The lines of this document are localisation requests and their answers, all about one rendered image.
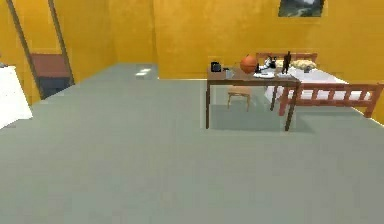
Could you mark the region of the cream pillow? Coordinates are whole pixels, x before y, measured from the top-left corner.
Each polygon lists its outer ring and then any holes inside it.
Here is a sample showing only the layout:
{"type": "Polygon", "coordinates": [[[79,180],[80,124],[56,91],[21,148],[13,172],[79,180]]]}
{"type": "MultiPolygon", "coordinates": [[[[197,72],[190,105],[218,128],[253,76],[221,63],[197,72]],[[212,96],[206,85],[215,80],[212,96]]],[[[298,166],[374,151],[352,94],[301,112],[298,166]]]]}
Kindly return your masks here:
{"type": "Polygon", "coordinates": [[[306,68],[315,69],[317,67],[317,64],[315,62],[304,59],[294,60],[290,63],[290,65],[296,69],[301,70],[305,70],[306,68]]]}

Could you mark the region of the framed landscape picture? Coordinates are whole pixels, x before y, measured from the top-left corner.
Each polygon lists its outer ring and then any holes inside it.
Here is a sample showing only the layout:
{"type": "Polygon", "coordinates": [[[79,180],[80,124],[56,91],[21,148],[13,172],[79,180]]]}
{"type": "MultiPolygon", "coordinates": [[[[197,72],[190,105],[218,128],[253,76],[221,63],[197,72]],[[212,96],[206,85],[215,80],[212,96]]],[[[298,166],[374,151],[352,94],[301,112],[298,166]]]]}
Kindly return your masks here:
{"type": "Polygon", "coordinates": [[[325,0],[281,0],[279,17],[320,17],[325,0]]]}

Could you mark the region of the white cupboard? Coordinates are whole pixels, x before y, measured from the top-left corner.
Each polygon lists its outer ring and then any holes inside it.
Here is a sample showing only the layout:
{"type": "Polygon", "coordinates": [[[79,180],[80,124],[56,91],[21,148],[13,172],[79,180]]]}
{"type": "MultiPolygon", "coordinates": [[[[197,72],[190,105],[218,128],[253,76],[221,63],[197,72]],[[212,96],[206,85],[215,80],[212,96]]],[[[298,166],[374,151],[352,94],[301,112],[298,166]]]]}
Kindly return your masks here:
{"type": "Polygon", "coordinates": [[[16,67],[0,68],[0,129],[17,120],[32,117],[32,111],[16,74],[16,67]]]}

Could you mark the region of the brown wooden table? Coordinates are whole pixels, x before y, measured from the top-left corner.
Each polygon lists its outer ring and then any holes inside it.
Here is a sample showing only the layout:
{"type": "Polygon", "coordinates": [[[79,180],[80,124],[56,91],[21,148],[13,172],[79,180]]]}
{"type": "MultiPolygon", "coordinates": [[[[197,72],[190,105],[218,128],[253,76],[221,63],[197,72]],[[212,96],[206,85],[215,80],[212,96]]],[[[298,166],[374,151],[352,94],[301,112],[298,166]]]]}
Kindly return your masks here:
{"type": "Polygon", "coordinates": [[[286,89],[294,90],[292,100],[289,103],[289,111],[286,118],[284,129],[290,129],[293,112],[296,106],[297,95],[301,82],[292,75],[279,77],[273,75],[272,78],[255,77],[253,73],[246,74],[240,68],[234,67],[230,69],[230,73],[226,71],[212,72],[207,69],[206,90],[205,90],[205,128],[210,127],[210,102],[211,102],[211,87],[216,85],[234,85],[234,86],[283,86],[286,89]]]}

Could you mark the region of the dark red cabinet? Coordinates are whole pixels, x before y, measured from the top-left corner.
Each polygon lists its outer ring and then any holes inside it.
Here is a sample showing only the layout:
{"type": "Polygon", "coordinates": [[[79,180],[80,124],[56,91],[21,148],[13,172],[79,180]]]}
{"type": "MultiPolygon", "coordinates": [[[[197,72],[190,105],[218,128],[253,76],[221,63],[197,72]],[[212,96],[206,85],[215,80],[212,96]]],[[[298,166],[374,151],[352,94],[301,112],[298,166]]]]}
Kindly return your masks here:
{"type": "Polygon", "coordinates": [[[73,85],[73,76],[62,54],[32,53],[37,85],[46,99],[73,85]]]}

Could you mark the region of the light wooden stool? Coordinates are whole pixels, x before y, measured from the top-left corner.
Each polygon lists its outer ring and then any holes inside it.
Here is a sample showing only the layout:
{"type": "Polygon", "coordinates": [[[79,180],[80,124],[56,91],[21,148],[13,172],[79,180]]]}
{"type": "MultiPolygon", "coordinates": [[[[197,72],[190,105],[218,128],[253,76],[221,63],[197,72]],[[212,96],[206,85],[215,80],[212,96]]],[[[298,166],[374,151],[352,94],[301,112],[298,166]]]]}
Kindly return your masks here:
{"type": "Polygon", "coordinates": [[[231,86],[228,88],[227,94],[228,94],[227,108],[230,108],[231,98],[233,96],[241,96],[246,98],[246,111],[249,111],[251,94],[252,94],[252,90],[250,87],[231,86]]]}

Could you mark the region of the red wooden bed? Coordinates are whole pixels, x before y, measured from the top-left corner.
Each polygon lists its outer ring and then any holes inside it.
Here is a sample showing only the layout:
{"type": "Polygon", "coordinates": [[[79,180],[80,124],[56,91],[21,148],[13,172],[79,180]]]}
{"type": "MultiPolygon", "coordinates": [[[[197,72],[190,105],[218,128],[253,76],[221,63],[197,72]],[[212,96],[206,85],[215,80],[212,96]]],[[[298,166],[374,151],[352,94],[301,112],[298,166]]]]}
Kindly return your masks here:
{"type": "MultiPolygon", "coordinates": [[[[284,55],[285,53],[258,52],[255,56],[260,61],[268,56],[283,59],[284,55]]],[[[317,53],[291,53],[291,55],[291,63],[299,59],[315,63],[317,59],[317,53]]],[[[376,103],[384,90],[384,83],[350,84],[315,68],[305,73],[304,70],[291,67],[290,74],[301,82],[296,98],[297,106],[365,107],[363,115],[366,118],[371,118],[376,103]]],[[[265,97],[270,102],[270,110],[273,111],[278,100],[280,105],[278,113],[279,116],[283,116],[287,105],[294,98],[294,89],[288,87],[286,90],[283,86],[268,86],[265,89],[265,97]]]]}

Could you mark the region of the dark figurine statue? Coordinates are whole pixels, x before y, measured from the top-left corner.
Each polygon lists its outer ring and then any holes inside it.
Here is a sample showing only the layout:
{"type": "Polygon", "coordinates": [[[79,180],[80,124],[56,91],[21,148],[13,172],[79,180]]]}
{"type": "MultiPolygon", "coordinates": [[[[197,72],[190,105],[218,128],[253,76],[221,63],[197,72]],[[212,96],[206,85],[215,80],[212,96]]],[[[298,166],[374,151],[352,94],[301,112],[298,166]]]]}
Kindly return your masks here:
{"type": "Polygon", "coordinates": [[[288,51],[287,54],[284,56],[284,59],[283,59],[283,66],[282,66],[282,72],[281,72],[282,74],[288,73],[290,62],[291,62],[291,53],[290,53],[290,51],[288,51]]]}

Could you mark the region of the orange basketball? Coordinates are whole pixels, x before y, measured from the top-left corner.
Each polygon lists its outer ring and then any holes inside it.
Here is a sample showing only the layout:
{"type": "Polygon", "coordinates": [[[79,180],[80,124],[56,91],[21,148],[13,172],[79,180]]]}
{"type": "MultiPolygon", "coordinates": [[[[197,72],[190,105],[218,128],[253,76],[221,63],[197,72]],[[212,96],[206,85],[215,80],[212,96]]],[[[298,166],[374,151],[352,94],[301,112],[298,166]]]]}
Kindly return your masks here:
{"type": "Polygon", "coordinates": [[[246,55],[241,61],[240,61],[240,68],[241,70],[246,73],[254,73],[257,65],[257,60],[254,56],[246,55]]]}

